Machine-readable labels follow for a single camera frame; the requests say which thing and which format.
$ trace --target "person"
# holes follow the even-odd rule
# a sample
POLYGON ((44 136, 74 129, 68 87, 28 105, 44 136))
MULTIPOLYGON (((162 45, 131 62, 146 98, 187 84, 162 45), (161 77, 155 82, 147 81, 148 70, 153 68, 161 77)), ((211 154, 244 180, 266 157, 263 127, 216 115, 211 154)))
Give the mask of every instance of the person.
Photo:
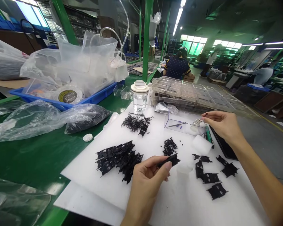
POLYGON ((183 79, 183 74, 194 80, 195 76, 191 73, 190 64, 187 61, 187 48, 180 47, 175 57, 168 59, 164 66, 163 75, 175 79, 183 79))
POLYGON ((270 66, 270 63, 265 63, 260 67, 260 69, 252 72, 252 75, 255 75, 254 84, 262 85, 269 80, 274 73, 274 70, 270 68, 270 66))
POLYGON ((208 61, 205 64, 202 72, 200 73, 201 77, 205 77, 205 78, 207 77, 207 72, 212 67, 212 64, 214 63, 214 61, 217 59, 218 52, 219 52, 219 49, 212 52, 212 54, 208 57, 208 61))
MULTIPOLYGON (((244 138, 234 113, 211 111, 202 114, 234 150, 271 224, 283 225, 283 185, 270 172, 244 138)), ((134 167, 131 193, 121 226, 145 225, 150 220, 156 196, 163 181, 168 181, 171 162, 160 169, 156 164, 167 156, 153 156, 134 167)))

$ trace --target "woman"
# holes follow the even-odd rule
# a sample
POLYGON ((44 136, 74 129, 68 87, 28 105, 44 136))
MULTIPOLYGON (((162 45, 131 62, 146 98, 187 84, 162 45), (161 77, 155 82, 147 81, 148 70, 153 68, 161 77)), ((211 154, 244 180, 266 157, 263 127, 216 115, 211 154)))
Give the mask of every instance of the woman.
POLYGON ((212 54, 208 57, 208 61, 205 64, 202 72, 200 73, 201 77, 207 77, 206 74, 208 72, 208 70, 212 67, 213 62, 216 60, 217 58, 217 53, 219 52, 219 50, 215 50, 214 52, 212 52, 212 54))
POLYGON ((168 59, 163 75, 176 79, 183 79, 183 75, 187 75, 194 80, 195 76, 191 73, 190 64, 186 60, 187 51, 186 47, 180 47, 176 56, 168 59))

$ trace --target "forearm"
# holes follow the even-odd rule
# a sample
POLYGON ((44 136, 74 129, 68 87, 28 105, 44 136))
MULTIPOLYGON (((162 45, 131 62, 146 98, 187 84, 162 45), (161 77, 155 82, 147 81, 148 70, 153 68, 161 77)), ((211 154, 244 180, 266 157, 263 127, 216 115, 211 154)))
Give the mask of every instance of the forearm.
POLYGON ((272 225, 283 225, 283 185, 243 138, 229 142, 272 225))

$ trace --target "white bottle cap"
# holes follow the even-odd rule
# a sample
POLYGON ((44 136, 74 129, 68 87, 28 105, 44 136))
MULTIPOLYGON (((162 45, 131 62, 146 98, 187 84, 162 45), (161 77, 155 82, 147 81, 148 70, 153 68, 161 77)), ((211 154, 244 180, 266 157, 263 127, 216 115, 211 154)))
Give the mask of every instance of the white bottle cap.
POLYGON ((88 142, 88 141, 91 141, 93 139, 93 136, 91 133, 89 134, 86 134, 84 137, 83 137, 83 140, 88 142))

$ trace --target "small acrylic cube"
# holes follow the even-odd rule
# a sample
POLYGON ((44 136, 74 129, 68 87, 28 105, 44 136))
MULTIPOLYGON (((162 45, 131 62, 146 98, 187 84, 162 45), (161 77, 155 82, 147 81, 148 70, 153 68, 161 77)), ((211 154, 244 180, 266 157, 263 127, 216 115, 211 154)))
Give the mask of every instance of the small acrylic cube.
POLYGON ((123 88, 124 88, 123 84, 117 84, 113 90, 114 96, 120 96, 120 93, 122 92, 123 88))

